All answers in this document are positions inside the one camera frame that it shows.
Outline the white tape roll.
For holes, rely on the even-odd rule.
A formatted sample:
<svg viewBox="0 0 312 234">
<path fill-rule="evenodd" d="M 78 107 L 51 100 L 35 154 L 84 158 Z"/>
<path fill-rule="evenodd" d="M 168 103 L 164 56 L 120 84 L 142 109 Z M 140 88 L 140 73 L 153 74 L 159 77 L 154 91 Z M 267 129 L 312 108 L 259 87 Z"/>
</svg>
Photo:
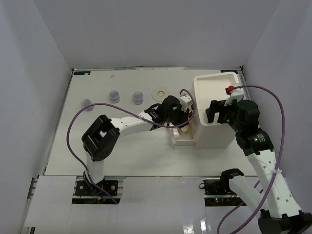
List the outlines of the white tape roll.
<svg viewBox="0 0 312 234">
<path fill-rule="evenodd" d="M 152 98 L 155 101 L 162 102 L 171 92 L 166 87 L 157 87 L 152 91 Z"/>
</svg>

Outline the white bottom drawer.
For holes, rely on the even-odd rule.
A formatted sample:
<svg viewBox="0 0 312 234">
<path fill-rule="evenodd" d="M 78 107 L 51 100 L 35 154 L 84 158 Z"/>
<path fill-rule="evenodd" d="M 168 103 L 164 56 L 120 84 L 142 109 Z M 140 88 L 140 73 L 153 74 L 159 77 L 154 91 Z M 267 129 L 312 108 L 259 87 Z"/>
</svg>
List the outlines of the white bottom drawer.
<svg viewBox="0 0 312 234">
<path fill-rule="evenodd" d="M 174 149 L 190 148 L 195 145 L 191 125 L 171 129 L 171 146 Z"/>
</svg>

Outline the paperclip jar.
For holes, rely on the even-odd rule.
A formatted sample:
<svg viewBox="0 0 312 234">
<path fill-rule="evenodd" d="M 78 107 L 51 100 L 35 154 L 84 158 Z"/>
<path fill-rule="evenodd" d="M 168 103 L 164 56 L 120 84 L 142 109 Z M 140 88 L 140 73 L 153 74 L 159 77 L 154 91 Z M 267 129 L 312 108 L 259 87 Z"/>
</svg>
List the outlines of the paperclip jar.
<svg viewBox="0 0 312 234">
<path fill-rule="evenodd" d="M 119 92 L 117 90 L 111 90 L 109 92 L 109 100 L 112 102 L 112 103 L 118 103 L 120 102 L 120 96 L 119 96 Z"/>
<path fill-rule="evenodd" d="M 90 111 L 93 111 L 94 109 L 94 107 L 91 106 L 92 105 L 91 100 L 88 98 L 83 99 L 80 104 L 81 104 L 81 108 L 84 108 L 85 112 L 90 112 Z"/>
<path fill-rule="evenodd" d="M 141 105 L 144 102 L 143 93 L 140 91 L 133 93 L 133 102 L 136 105 Z"/>
</svg>

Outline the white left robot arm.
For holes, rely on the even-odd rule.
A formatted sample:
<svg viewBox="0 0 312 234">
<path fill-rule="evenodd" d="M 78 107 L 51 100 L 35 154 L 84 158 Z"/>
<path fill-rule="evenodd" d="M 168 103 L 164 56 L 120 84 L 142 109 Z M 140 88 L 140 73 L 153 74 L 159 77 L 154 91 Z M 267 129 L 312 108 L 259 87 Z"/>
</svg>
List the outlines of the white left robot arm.
<svg viewBox="0 0 312 234">
<path fill-rule="evenodd" d="M 178 98 L 169 95 L 161 104 L 150 106 L 130 117 L 108 118 L 100 115 L 82 136 L 87 158 L 86 189 L 94 195 L 103 189 L 104 160 L 111 154 L 117 140 L 139 132 L 149 132 L 170 124 L 182 128 L 189 124 L 193 100 L 189 95 Z"/>
</svg>

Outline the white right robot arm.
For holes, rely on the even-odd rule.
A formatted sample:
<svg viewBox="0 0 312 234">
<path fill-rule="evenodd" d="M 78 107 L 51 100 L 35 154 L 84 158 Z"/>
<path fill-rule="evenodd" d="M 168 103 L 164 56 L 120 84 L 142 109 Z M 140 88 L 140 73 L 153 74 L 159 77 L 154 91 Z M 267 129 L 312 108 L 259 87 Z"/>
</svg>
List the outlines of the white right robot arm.
<svg viewBox="0 0 312 234">
<path fill-rule="evenodd" d="M 311 213 L 296 203 L 279 169 L 274 146 L 268 134 L 259 127 L 260 111 L 251 100 L 211 101 L 205 110 L 208 122 L 219 114 L 218 123 L 227 123 L 234 131 L 237 144 L 253 166 L 263 193 L 259 193 L 237 169 L 223 171 L 220 188 L 225 194 L 236 193 L 255 213 L 263 234 L 302 234 L 312 225 Z"/>
</svg>

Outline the white drawer cabinet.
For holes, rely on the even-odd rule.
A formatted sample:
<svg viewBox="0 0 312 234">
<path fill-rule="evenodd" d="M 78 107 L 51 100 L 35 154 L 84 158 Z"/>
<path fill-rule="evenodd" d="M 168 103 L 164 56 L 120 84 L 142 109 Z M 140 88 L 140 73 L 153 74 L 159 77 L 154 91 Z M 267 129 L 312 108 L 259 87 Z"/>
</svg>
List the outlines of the white drawer cabinet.
<svg viewBox="0 0 312 234">
<path fill-rule="evenodd" d="M 195 115 L 191 130 L 196 149 L 226 149 L 235 139 L 235 133 L 224 119 L 226 88 L 239 84 L 234 72 L 196 76 L 192 95 Z"/>
</svg>

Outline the dark label sticker left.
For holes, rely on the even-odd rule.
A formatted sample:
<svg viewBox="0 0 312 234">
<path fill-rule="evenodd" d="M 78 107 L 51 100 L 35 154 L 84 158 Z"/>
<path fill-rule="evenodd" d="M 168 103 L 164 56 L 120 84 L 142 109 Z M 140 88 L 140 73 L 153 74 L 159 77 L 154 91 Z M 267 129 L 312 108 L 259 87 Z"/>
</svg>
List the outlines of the dark label sticker left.
<svg viewBox="0 0 312 234">
<path fill-rule="evenodd" d="M 88 76 L 90 74 L 90 71 L 74 71 L 74 76 Z"/>
</svg>

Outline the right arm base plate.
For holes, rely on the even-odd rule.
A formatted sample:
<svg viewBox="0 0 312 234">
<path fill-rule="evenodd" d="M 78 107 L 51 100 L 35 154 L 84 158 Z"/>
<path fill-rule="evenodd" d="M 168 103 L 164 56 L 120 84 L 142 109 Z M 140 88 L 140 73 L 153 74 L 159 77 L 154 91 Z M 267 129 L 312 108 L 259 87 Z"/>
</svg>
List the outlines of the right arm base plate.
<svg viewBox="0 0 312 234">
<path fill-rule="evenodd" d="M 226 192 L 219 179 L 205 179 L 199 186 L 204 192 L 206 207 L 235 207 L 242 199 L 233 192 Z"/>
</svg>

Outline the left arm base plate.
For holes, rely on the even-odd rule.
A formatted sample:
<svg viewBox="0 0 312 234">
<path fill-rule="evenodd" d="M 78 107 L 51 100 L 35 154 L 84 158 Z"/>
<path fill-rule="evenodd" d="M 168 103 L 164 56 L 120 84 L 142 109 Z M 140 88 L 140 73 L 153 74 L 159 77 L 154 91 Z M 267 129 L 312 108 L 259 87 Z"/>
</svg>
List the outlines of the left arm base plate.
<svg viewBox="0 0 312 234">
<path fill-rule="evenodd" d="M 104 189 L 111 196 L 117 195 L 118 181 L 117 180 L 103 180 L 97 184 L 98 187 Z M 76 196 L 96 196 L 96 195 L 106 195 L 106 193 L 89 181 L 78 180 L 76 182 L 76 188 L 74 195 Z"/>
</svg>

